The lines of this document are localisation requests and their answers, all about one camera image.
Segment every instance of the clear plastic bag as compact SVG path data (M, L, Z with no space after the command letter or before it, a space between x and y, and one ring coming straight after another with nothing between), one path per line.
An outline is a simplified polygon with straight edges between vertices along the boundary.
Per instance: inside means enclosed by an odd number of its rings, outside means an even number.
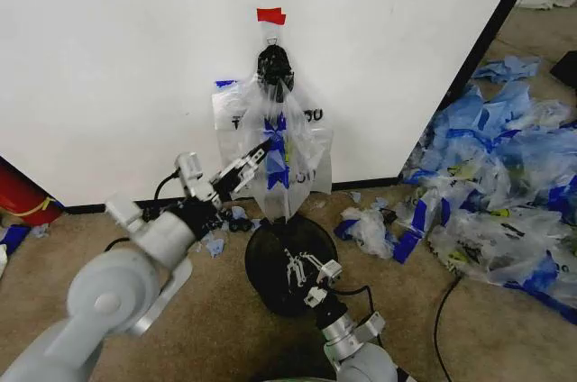
M284 23L279 8L264 13ZM253 196L271 221L287 220L311 190L330 194L333 132L323 108L295 84L287 54L278 45L280 26L261 22L261 28L265 49L256 72L221 84L213 94L215 128L225 164L272 138L273 150L238 196Z
M241 151L267 139L273 141L249 184L251 195L270 220L295 214L310 193L318 165L330 147L330 140L316 137L310 129L302 107L284 83L282 89L281 102L276 88L259 89L238 128Z
M449 268L480 281L520 285L530 278L550 250L571 235L559 213L531 208L506 210L504 215L453 213L445 227L436 226L428 239Z
M347 208L342 213L343 221L356 220L346 232L356 241L359 248L367 253L389 259L393 255L394 244L388 239L387 229L380 211L376 209Z

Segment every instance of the hanging plastic bag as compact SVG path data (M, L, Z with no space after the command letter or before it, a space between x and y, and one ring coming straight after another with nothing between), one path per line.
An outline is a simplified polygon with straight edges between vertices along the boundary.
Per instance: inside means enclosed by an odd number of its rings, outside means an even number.
M258 17L266 48L252 77L218 84L215 128L223 163L262 141L273 141L255 179L239 196L253 196L269 220L287 220L311 190L330 194L333 132L323 108L295 85L279 46L284 14L278 8L259 11Z

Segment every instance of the black cable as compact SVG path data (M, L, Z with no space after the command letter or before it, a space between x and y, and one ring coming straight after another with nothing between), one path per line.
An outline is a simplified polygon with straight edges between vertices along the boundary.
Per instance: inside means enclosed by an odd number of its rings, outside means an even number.
M156 191L154 192L154 202L155 203L159 200L160 191L162 190L164 185L167 182L169 182L171 179L179 177L179 172L180 172L180 169L177 168L174 172L172 172L170 175L168 175L167 177L165 177L164 179L161 180L161 182L159 183L159 186L156 187Z
M129 241L129 240L130 240L130 238L124 236L123 238L118 238L117 240L114 240L114 241L110 242L110 243L106 246L106 248L105 248L105 253L106 253L107 251L110 251L110 250L111 250L116 244L118 244L119 242L127 242L127 241Z
M455 289L455 287L459 284L459 282L461 281L462 278L463 278L463 276L459 276L455 280L453 280L453 283L451 283L451 285L449 286L447 291L444 293L443 300L441 301L441 305L439 305L439 309L436 311L435 329L433 330L433 343L435 344L436 357L439 359L439 363L441 364L441 367L443 368L444 376L447 378L447 382L453 382L453 381L451 380L451 377L449 376L449 372L447 371L447 368L444 366L443 358L441 358L441 352L439 351L439 344L437 342L437 331L439 328L439 319L441 318L441 312L443 311L444 302L447 300L447 298L449 297L451 292L453 292L453 289Z
M354 289L354 290L338 290L338 289L333 289L329 286L326 287L329 291L333 292L336 295L342 295L342 296L354 296L354 295L359 295L362 292L366 292L367 295L369 296L369 308L371 309L371 314L375 313L375 305L374 302L372 301L372 292L371 292L371 287L369 285L364 285L363 287L359 287L358 289ZM382 341L380 340L380 334L377 334L377 343L379 344L379 346L382 347Z

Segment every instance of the blue plastic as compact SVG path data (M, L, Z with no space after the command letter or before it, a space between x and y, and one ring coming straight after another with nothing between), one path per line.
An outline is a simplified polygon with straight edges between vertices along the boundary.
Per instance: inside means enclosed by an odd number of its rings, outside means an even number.
M399 263L405 263L408 256L413 252L421 237L413 231L405 231L393 249L393 259Z
M23 224L13 224L8 228L4 238L0 241L0 245L6 244L6 254L10 256L22 244L24 238L30 231L30 226Z
M477 68L472 78L488 78L493 83L504 83L520 78L532 77L539 70L540 58L518 58L507 56L503 60L491 60L487 65Z
M353 237L349 234L349 229L359 220L343 220L333 230L334 234L343 241L349 241Z

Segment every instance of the black baseboard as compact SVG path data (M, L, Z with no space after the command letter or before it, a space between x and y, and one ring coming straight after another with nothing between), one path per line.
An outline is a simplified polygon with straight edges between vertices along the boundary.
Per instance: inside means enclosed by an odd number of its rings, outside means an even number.
M363 181L336 182L333 184L333 191L351 190L353 188L368 188L372 186L395 186L400 182L400 177L382 177L379 179L365 179ZM178 197L160 199L161 205L169 205L178 201ZM156 204L154 200L137 200L136 204L142 209L150 208ZM68 214L97 214L105 211L105 204L96 205L76 205L64 208Z

